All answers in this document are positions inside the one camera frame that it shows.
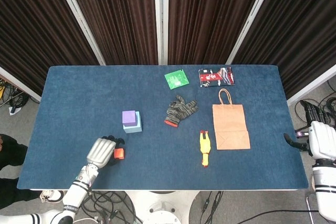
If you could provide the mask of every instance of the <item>dark curtain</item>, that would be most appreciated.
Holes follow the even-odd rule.
[[[169,64],[226,62],[255,0],[169,0]]]
[[[154,0],[77,0],[106,64],[158,64]]]
[[[336,64],[336,0],[265,0],[234,64],[279,67],[290,98]]]
[[[0,0],[1,66],[42,93],[54,65],[97,65],[66,0]]]

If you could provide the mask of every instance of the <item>striped glove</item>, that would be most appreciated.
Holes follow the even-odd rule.
[[[177,101],[173,101],[169,104],[167,109],[167,117],[164,122],[170,126],[177,127],[180,120],[183,120],[195,113],[198,110],[195,100],[185,104],[184,99],[180,96],[176,96]]]

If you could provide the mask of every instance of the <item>blue table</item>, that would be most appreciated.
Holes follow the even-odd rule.
[[[59,66],[46,80],[19,188],[67,189],[95,140],[125,139],[125,159],[106,166],[93,185],[105,190],[254,190],[308,186],[276,66],[232,65],[243,104],[250,150],[218,151],[212,104],[220,87],[201,88],[206,66]],[[189,85],[170,90],[164,74],[183,69]],[[199,111],[178,128],[164,124],[176,94],[198,101]],[[141,133],[125,134],[123,110],[140,111]],[[201,165],[200,130],[209,130],[209,167]]]

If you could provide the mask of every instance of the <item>green packet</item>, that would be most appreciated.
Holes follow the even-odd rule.
[[[188,78],[185,75],[183,69],[175,71],[175,72],[167,73],[164,76],[168,82],[170,89],[175,89],[180,86],[189,84]]]

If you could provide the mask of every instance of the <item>white metal frame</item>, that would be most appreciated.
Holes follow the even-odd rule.
[[[245,39],[249,29],[250,29],[255,17],[257,16],[257,13],[258,13],[261,5],[263,4],[263,2],[264,2],[264,0],[256,0],[254,2],[253,7],[251,9],[251,12],[248,15],[248,18],[247,18],[247,20],[246,20],[246,22],[245,22],[245,24],[242,28],[242,31],[240,32],[239,37],[238,37],[230,55],[229,55],[229,58],[226,61],[227,65],[229,65],[233,62],[233,60],[234,60],[241,44],[243,43],[243,41],[244,41],[244,39]]]
[[[0,75],[3,76],[6,80],[8,80],[10,83],[15,85],[16,87],[18,87],[20,90],[26,92],[27,94],[29,94],[30,96],[32,96],[36,100],[41,101],[41,97],[37,93],[35,93],[33,90],[31,90],[29,87],[27,87],[25,84],[23,84],[18,79],[16,79],[13,75],[8,73],[2,67],[0,67]]]
[[[324,72],[322,75],[317,77],[315,80],[313,80],[311,83],[309,83],[307,86],[305,86],[303,89],[301,89],[299,92],[297,92],[295,95],[293,95],[291,98],[287,100],[287,105],[291,106],[293,103],[298,101],[300,98],[304,97],[306,94],[308,94],[313,89],[317,88],[319,85],[323,84],[324,82],[328,81],[330,78],[336,76],[336,65],[331,67],[329,70]]]
[[[88,26],[88,23],[86,22],[84,15],[79,8],[77,0],[66,0],[66,1],[68,2],[80,28],[82,29],[86,39],[88,40],[88,43],[90,44],[90,47],[92,48],[94,55],[97,57],[98,63],[100,65],[106,65],[104,57],[100,52],[96,40]]]
[[[169,0],[155,0],[156,36],[159,65],[168,63]]]

